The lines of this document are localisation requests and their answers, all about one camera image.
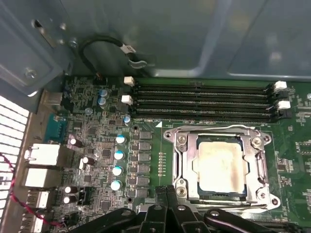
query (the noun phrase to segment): black capacitor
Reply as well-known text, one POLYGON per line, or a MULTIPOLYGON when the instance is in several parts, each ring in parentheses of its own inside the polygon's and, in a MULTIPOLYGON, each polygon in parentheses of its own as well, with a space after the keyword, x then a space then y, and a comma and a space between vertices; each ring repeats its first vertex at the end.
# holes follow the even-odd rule
POLYGON ((75 147, 82 147, 83 146, 83 143, 76 138, 70 139, 70 144, 75 146, 75 147))
POLYGON ((73 203, 76 201, 77 201, 77 197, 75 195, 66 196, 64 197, 64 200, 63 200, 65 204, 73 203))
POLYGON ((94 165, 95 160, 94 160, 93 158, 90 158, 90 157, 84 157, 84 158, 82 159, 82 162, 83 162, 84 164, 94 165))
POLYGON ((78 187, 76 186, 67 186, 65 188, 65 193, 77 193, 78 192, 78 187))

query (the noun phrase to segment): integrated circuit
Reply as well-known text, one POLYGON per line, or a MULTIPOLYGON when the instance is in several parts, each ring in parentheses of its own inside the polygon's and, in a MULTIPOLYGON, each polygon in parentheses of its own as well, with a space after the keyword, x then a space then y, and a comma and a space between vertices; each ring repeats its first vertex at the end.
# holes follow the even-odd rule
POLYGON ((136 184, 137 183, 137 178, 136 177, 130 177, 128 179, 128 183, 129 184, 136 184))
POLYGON ((103 150, 102 152, 102 157, 108 158, 111 155, 111 151, 110 150, 103 150))
POLYGON ((139 162, 150 162, 150 154, 149 153, 139 153, 138 161, 139 162))
POLYGON ((152 138, 151 132, 140 132, 139 138, 142 140, 150 140, 152 138))
POLYGON ((149 165, 138 165, 138 173, 149 173, 150 172, 150 166, 149 165))
POLYGON ((110 206, 111 206, 110 201, 103 201, 102 202, 102 210, 109 210, 110 206))
POLYGON ((91 182, 92 176, 91 175, 85 175, 84 176, 84 182, 91 182))
POLYGON ((150 142, 140 142, 139 143, 139 150, 145 150, 145 151, 151 150, 151 143, 150 142))
POLYGON ((89 135, 95 135, 96 132, 97 132, 97 128, 95 128, 95 127, 92 127, 92 128, 88 129, 88 134, 89 135))
POLYGON ((137 177, 137 185, 149 185, 149 182, 150 182, 149 177, 145 177, 145 176, 137 177))
POLYGON ((127 191, 128 197, 136 197, 136 190, 130 189, 127 191))
POLYGON ((147 198, 148 197, 148 189, 146 188, 139 188, 136 190, 136 197, 137 198, 147 198))
POLYGON ((132 145, 132 150, 139 150, 139 145, 132 145))
POLYGON ((81 130, 82 128, 82 122, 74 122, 73 123, 73 129, 74 130, 81 130))
POLYGON ((129 167, 129 172, 132 172, 132 173, 138 172, 137 166, 130 166, 130 167, 129 167))
POLYGON ((138 157, 137 157, 137 156, 132 155, 132 156, 131 156, 131 161, 132 161, 132 162, 136 162, 136 161, 138 161, 138 157))

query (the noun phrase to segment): capacitor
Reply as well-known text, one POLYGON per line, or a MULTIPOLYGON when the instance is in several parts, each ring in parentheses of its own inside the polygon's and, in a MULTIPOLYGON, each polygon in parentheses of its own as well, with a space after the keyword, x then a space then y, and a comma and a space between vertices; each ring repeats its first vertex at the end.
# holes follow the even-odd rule
POLYGON ((130 115, 125 115, 125 117, 123 118, 123 122, 126 126, 130 125, 131 122, 131 116, 130 115))
POLYGON ((80 140, 75 139, 75 138, 70 139, 70 144, 72 144, 75 147, 82 147, 83 146, 83 143, 80 140))
POLYGON ((118 135, 117 137, 116 137, 116 142, 118 143, 118 144, 125 144, 126 143, 126 137, 124 137, 123 135, 118 135))
POLYGON ((100 96, 100 97, 108 98, 108 91, 105 90, 105 89, 100 90, 100 91, 99 91, 99 96, 100 96))
POLYGON ((113 191, 118 191, 122 188, 122 182, 121 181, 113 181, 111 183, 110 187, 113 191))
POLYGON ((97 103, 101 108, 105 108, 107 106, 107 100, 104 97, 98 98, 97 103))
POLYGON ((95 163, 95 160, 93 158, 90 158, 90 157, 84 157, 82 162, 84 164, 93 165, 95 163))
POLYGON ((113 156, 116 160, 123 160, 125 158, 125 154, 121 150, 116 151, 113 156))
POLYGON ((123 173, 123 168, 121 166, 115 166, 112 169, 112 174, 114 174, 115 176, 120 176, 123 173))
POLYGON ((77 201, 77 197, 75 195, 66 196, 63 201, 65 204, 73 203, 77 201))
POLYGON ((67 186, 65 188, 65 193, 77 193, 78 192, 78 187, 76 186, 67 186))

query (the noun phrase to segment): chip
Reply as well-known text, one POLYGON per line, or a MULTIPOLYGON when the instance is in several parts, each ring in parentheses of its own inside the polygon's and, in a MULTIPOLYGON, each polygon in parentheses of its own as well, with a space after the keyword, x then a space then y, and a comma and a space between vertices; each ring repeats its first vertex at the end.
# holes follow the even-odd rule
POLYGON ((91 175, 85 175, 84 176, 84 182, 91 182, 92 176, 91 175))
POLYGON ((137 177, 137 185, 149 185, 149 177, 138 176, 137 177))
POLYGON ((131 161, 132 162, 136 162, 136 161, 138 161, 138 157, 137 156, 131 156, 131 161))
POLYGON ((140 189, 137 189, 136 190, 136 197, 137 198, 147 198, 148 197, 148 190, 147 189, 143 189, 143 188, 140 188, 140 189))
POLYGON ((151 134, 151 132, 140 132, 139 137, 142 140, 148 140, 148 139, 152 138, 152 134, 151 134))
POLYGON ((140 142, 139 150, 151 150, 151 143, 149 142, 140 142))
POLYGON ((150 154, 148 153, 139 153, 138 154, 139 162, 150 162, 150 154))
POLYGON ((117 111, 116 107, 110 107, 109 108, 110 113, 116 113, 116 111, 117 111))
POLYGON ((82 122, 74 122, 73 129, 80 130, 82 128, 82 122))
POLYGON ((136 173, 138 171, 138 168, 137 168, 137 166, 131 166, 129 168, 129 171, 132 172, 132 173, 136 173))
POLYGON ((118 90, 113 90, 113 91, 111 91, 110 95, 111 96, 117 96, 118 92, 119 92, 118 90))
POLYGON ((139 150, 139 146, 138 145, 132 145, 132 150, 139 150))
POLYGON ((134 135, 134 136, 133 136, 133 139, 134 139, 134 140, 139 140, 139 135, 137 135, 137 134, 134 135))
POLYGON ((130 177, 130 178, 128 179, 128 183, 129 183, 129 184, 136 184, 136 182, 137 182, 137 178, 136 178, 136 177, 130 177))
POLYGON ((109 201, 103 201, 102 202, 102 210, 109 210, 111 204, 109 201))
POLYGON ((88 148, 86 152, 88 154, 93 154, 94 153, 94 149, 93 148, 88 148))
POLYGON ((94 127, 88 129, 88 134, 89 134, 89 135, 95 135, 96 132, 97 132, 97 129, 94 128, 94 127))
POLYGON ((138 165, 138 173, 149 173, 150 166, 149 165, 138 165))
POLYGON ((107 158, 107 157, 110 157, 110 155, 111 155, 111 151, 110 150, 103 150, 102 157, 107 158))
POLYGON ((136 196, 136 190, 128 190, 127 196, 128 197, 135 197, 136 196))

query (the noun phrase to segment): cable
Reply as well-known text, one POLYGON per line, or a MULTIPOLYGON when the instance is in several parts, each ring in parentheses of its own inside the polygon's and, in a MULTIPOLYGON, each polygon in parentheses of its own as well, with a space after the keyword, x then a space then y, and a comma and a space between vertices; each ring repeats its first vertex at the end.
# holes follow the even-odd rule
POLYGON ((64 225, 63 222, 54 222, 54 221, 48 222, 48 221, 47 221, 44 217, 42 217, 40 214, 34 212, 34 211, 32 210, 32 208, 31 208, 29 205, 27 205, 26 203, 20 201, 20 200, 15 196, 14 190, 13 190, 13 189, 14 189, 14 186, 15 186, 15 181, 16 181, 16 179, 15 179, 15 175, 16 175, 16 174, 15 174, 15 168, 13 167, 13 165, 11 164, 11 162, 10 162, 2 153, 0 153, 0 157, 2 157, 3 160, 9 165, 9 168, 10 168, 12 174, 13 174, 13 175, 12 175, 11 186, 10 186, 10 188, 9 188, 9 195, 10 195, 10 198, 11 198, 13 201, 17 202, 20 206, 24 207, 24 208, 27 210, 27 212, 33 214, 36 218, 41 219, 41 220, 43 221, 43 223, 49 224, 49 225, 51 225, 51 226, 56 226, 56 227, 57 227, 57 226, 63 226, 63 225, 64 225))
POLYGON ((86 65, 86 67, 94 74, 96 74, 97 77, 101 77, 101 74, 96 70, 96 68, 93 66, 93 64, 86 58, 84 55, 84 49, 89 46, 90 44, 93 44, 97 41, 104 41, 108 42, 110 44, 114 44, 121 48, 123 46, 123 43, 113 37, 110 37, 108 35, 96 35, 93 37, 90 37, 89 39, 86 39, 81 43, 81 45, 78 48, 79 56, 81 57, 82 62, 86 65))
MULTIPOLYGON (((118 46, 125 53, 125 55, 128 57, 129 65, 134 69, 142 69, 143 67, 145 67, 147 65, 146 61, 143 61, 143 60, 140 60, 137 58, 137 56, 135 55, 136 51, 131 46, 126 46, 121 41, 119 41, 113 37, 110 37, 108 35, 95 35, 95 36, 92 36, 92 37, 86 39, 85 41, 83 41, 79 45, 78 54, 79 54, 82 62, 84 63, 84 65, 86 65, 86 67, 93 74, 96 74, 96 76, 99 79, 103 78, 102 75, 97 71, 97 69, 93 66, 93 64, 84 55, 84 49, 87 46, 93 44, 94 42, 98 42, 98 41, 103 41, 103 42, 107 42, 107 43, 118 46)), ((145 72, 140 71, 140 73, 142 73, 143 76, 146 76, 145 72)))

